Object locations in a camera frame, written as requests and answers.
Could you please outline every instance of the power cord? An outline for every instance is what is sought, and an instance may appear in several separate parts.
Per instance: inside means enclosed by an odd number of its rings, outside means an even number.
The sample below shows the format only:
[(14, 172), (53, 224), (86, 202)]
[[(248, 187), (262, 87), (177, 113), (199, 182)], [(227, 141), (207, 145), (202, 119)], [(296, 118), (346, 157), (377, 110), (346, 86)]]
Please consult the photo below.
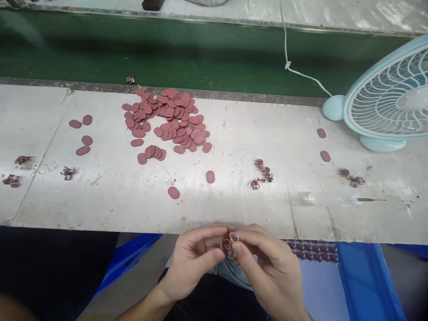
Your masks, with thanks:
[(291, 61), (288, 60), (288, 55), (287, 55), (287, 29), (285, 28), (284, 17), (283, 17), (283, 14), (282, 14), (282, 0), (279, 0), (279, 1), (280, 1), (281, 21), (282, 21), (282, 25), (284, 27), (285, 70), (289, 70), (289, 71), (291, 71), (291, 72), (293, 72), (293, 73), (295, 73), (297, 75), (300, 75), (300, 76), (303, 76), (303, 77), (306, 77), (306, 78), (309, 78), (309, 79), (312, 79), (312, 80), (316, 81), (317, 84), (320, 86), (320, 88), (323, 91), (325, 91), (331, 97), (332, 96), (331, 93), (329, 93), (327, 91), (327, 89), (324, 88), (324, 86), (319, 82), (318, 79), (306, 76), (305, 74), (302, 74), (302, 73), (300, 73), (298, 71), (295, 71), (295, 70), (293, 70), (293, 69), (290, 68)]

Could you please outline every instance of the green conveyor belt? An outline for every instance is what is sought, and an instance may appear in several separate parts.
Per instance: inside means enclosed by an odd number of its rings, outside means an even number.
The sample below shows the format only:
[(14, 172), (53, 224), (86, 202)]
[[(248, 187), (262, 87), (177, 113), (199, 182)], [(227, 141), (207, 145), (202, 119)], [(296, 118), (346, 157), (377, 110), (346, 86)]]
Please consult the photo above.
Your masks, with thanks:
[[(411, 40), (288, 29), (292, 67), (344, 94), (379, 59)], [(0, 77), (326, 97), (284, 70), (284, 31), (160, 18), (0, 10)]]

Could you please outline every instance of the white table surface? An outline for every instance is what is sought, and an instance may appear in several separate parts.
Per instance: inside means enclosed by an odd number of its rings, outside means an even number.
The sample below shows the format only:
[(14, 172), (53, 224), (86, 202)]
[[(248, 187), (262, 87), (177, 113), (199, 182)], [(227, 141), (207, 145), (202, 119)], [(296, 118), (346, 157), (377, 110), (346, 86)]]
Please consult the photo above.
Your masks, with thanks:
[[(12, 85), (1, 85), (0, 92), (8, 93), (0, 111), (1, 173), (17, 173), (23, 182), (18, 189), (0, 186), (4, 225), (181, 233), (213, 222), (257, 223), (281, 238), (428, 244), (427, 140), (409, 142), (395, 153), (374, 153), (344, 123), (327, 120), (316, 107), (196, 99), (213, 148), (208, 154), (199, 148), (179, 155), (172, 141), (153, 133), (165, 122), (161, 117), (150, 120), (143, 146), (130, 146), (134, 137), (121, 105), (139, 101), (136, 95), (68, 95), (65, 89)], [(86, 114), (93, 116), (90, 126), (68, 125)], [(16, 118), (28, 120), (20, 123), (24, 138), (14, 134), (9, 119)], [(325, 130), (325, 139), (317, 128)], [(91, 151), (76, 156), (84, 135), (94, 140)], [(151, 144), (167, 151), (165, 160), (140, 165), (138, 153)], [(321, 159), (321, 150), (329, 152), (331, 162)], [(23, 154), (34, 156), (35, 176), (34, 169), (14, 165)], [(252, 190), (247, 184), (261, 176), (253, 165), (259, 157), (275, 180)], [(63, 180), (63, 166), (78, 170), (72, 181)], [(306, 206), (304, 192), (355, 191), (337, 176), (341, 167), (366, 179), (357, 188), (363, 197), (387, 202)], [(216, 176), (211, 185), (208, 170)], [(167, 193), (172, 185), (181, 193), (178, 200)]]

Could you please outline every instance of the electric fan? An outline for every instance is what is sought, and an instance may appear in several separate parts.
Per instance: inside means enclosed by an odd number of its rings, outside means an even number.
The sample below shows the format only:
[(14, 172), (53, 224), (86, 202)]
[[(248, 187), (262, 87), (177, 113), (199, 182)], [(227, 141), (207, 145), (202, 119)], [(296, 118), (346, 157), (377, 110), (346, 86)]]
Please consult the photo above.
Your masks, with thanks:
[(322, 107), (331, 120), (343, 119), (360, 142), (376, 152), (403, 148), (428, 136), (428, 34), (377, 62), (349, 89)]

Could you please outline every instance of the fan base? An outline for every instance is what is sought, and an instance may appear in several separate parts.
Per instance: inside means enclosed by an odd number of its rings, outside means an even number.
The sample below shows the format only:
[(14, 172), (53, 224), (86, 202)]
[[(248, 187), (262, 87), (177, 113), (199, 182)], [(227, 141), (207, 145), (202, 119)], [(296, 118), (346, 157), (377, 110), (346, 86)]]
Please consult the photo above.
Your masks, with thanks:
[(328, 98), (322, 105), (322, 113), (329, 120), (343, 119), (343, 101), (344, 95), (336, 95)]
[(365, 148), (374, 152), (393, 152), (406, 146), (405, 140), (382, 140), (367, 136), (360, 136), (360, 142)]

